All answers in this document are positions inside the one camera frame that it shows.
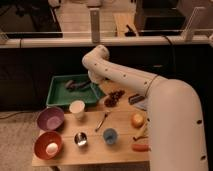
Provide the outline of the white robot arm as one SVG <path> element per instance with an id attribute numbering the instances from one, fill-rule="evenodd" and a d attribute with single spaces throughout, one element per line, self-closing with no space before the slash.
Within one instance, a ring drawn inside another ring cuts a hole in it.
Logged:
<path id="1" fill-rule="evenodd" d="M 150 171 L 210 171 L 202 105 L 188 83 L 118 65 L 98 45 L 82 58 L 94 83 L 108 78 L 147 98 Z"/>

